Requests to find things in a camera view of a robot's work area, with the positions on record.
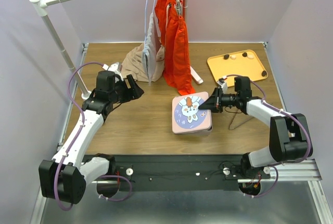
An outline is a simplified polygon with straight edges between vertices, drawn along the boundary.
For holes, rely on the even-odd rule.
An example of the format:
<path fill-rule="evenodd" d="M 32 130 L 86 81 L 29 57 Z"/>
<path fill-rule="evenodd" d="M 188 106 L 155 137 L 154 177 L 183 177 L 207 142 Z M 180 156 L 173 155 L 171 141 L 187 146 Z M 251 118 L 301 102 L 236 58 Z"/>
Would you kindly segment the pink tin lid with bunny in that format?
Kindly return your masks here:
<path fill-rule="evenodd" d="M 198 107 L 209 97 L 206 91 L 190 95 L 177 96 L 172 100 L 172 123 L 177 120 L 212 121 L 210 110 L 199 110 Z"/>

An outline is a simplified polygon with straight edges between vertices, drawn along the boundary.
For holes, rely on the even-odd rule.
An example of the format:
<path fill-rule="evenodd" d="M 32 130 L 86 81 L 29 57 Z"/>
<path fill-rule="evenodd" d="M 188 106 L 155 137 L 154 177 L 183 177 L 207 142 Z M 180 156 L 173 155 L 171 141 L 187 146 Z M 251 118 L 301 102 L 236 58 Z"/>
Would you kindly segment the metal tongs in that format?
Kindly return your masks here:
<path fill-rule="evenodd" d="M 232 115 L 233 116 L 231 118 L 231 121 L 228 124 L 228 130 L 235 130 L 236 128 L 252 120 L 251 116 L 243 114 L 239 110 L 237 110 L 235 113 L 232 113 Z"/>

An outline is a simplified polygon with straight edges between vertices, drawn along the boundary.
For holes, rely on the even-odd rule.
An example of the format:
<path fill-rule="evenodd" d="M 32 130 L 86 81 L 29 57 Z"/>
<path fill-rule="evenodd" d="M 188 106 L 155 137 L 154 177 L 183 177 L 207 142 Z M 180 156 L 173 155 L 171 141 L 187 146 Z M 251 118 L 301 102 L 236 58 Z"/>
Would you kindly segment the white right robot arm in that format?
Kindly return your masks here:
<path fill-rule="evenodd" d="M 278 109 L 265 97 L 255 97 L 247 76 L 234 75 L 235 92 L 226 92 L 228 76 L 219 80 L 212 95 L 199 106 L 201 110 L 221 113 L 226 107 L 236 107 L 243 114 L 256 118 L 270 128 L 268 146 L 242 156 L 239 171 L 245 178 L 257 174 L 258 169 L 281 163 L 300 163 L 313 153 L 306 117 Z"/>

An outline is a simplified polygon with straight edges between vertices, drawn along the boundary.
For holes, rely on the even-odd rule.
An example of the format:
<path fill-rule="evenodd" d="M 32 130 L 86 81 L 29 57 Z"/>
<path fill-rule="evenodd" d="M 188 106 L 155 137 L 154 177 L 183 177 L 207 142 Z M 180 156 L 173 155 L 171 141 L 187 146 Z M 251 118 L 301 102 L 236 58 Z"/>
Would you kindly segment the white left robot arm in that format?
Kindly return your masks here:
<path fill-rule="evenodd" d="M 138 99 L 144 91 L 131 75 L 122 78 L 114 71 L 100 71 L 96 87 L 79 107 L 80 117 L 62 148 L 39 165 L 43 197 L 77 204 L 94 180 L 117 178 L 115 158 L 98 154 L 83 162 L 86 150 L 108 115 L 118 106 Z"/>

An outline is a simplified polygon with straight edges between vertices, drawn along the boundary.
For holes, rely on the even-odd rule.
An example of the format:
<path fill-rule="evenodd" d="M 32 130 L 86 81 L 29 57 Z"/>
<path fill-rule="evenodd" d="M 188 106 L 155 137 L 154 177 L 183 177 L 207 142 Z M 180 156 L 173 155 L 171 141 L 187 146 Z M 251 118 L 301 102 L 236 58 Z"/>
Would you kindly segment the orange tray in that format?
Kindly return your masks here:
<path fill-rule="evenodd" d="M 249 55 L 254 55 L 253 59 L 243 57 L 242 53 L 246 52 Z M 224 59 L 224 55 L 213 56 L 207 59 L 208 67 L 212 73 L 214 80 L 217 82 L 220 78 L 236 74 L 241 76 L 247 76 L 252 81 L 261 81 L 268 77 L 268 72 L 262 62 L 260 61 L 258 55 L 253 50 L 243 50 L 238 52 L 228 53 L 229 58 Z M 232 60 L 231 55 L 236 55 L 236 59 Z M 263 77 L 262 71 L 267 72 L 267 76 Z"/>

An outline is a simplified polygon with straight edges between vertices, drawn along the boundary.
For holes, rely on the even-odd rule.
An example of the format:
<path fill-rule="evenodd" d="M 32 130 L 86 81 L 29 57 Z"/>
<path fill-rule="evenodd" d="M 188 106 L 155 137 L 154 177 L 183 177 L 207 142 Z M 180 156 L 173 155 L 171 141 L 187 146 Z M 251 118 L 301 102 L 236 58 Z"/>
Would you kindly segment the grey hanging towel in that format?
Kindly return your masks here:
<path fill-rule="evenodd" d="M 150 16 L 150 24 L 148 30 L 148 50 L 147 52 L 142 52 L 142 64 L 147 75 L 147 80 L 149 85 L 151 85 L 153 74 L 156 69 L 156 54 L 157 54 L 157 44 L 156 44 L 156 25 L 154 14 Z"/>

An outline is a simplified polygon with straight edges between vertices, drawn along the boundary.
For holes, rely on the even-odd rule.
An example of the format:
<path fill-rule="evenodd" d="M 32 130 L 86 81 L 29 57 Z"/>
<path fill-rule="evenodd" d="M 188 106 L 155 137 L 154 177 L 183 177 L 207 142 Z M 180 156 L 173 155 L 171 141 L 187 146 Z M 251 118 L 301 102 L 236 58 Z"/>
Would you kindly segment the orange hanging garment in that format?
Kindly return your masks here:
<path fill-rule="evenodd" d="M 187 25 L 177 13 L 176 0 L 157 0 L 155 14 L 165 49 L 164 79 L 180 95 L 193 94 Z"/>

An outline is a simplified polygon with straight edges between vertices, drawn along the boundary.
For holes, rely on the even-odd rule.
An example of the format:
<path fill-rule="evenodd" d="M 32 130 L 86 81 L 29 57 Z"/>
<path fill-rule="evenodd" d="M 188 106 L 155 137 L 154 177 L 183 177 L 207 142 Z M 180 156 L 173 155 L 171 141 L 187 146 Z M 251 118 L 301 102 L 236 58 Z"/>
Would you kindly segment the pink chocolate tin box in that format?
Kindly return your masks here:
<path fill-rule="evenodd" d="M 212 130 L 212 122 L 177 120 L 172 123 L 172 132 L 176 135 L 208 135 Z"/>

